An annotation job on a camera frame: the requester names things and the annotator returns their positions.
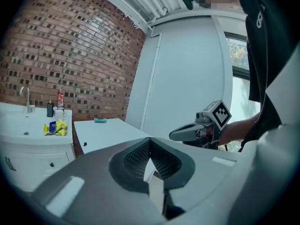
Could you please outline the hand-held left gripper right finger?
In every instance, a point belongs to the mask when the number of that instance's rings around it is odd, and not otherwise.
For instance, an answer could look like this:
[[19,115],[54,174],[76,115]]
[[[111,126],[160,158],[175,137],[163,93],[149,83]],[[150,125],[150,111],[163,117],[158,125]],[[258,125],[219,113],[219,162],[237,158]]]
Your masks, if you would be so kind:
[[149,197],[173,220],[207,198],[233,169],[240,154],[184,145],[162,138],[150,141]]

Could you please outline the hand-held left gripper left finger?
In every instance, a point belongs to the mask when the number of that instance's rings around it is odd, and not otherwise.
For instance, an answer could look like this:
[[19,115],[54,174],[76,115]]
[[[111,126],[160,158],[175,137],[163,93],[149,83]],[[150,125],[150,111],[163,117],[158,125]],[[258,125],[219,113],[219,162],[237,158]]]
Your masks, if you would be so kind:
[[33,200],[64,224],[165,224],[166,218],[147,194],[124,189],[109,172],[113,155],[139,141],[80,156],[41,183],[32,194]]

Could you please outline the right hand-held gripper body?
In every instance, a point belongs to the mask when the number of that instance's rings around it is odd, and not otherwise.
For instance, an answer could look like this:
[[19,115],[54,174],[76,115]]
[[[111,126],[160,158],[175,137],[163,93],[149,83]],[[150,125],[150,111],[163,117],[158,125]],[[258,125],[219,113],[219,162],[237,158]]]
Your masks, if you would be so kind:
[[211,102],[201,112],[196,113],[195,123],[197,146],[207,149],[218,149],[218,144],[225,125],[232,115],[222,100]]

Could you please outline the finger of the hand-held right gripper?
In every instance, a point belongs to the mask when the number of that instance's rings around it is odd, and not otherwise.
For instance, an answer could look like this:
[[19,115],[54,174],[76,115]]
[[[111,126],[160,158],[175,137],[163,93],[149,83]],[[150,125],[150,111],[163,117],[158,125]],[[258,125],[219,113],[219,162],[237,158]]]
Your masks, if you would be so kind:
[[197,124],[189,123],[170,132],[169,139],[172,141],[195,141],[198,130],[199,126]]

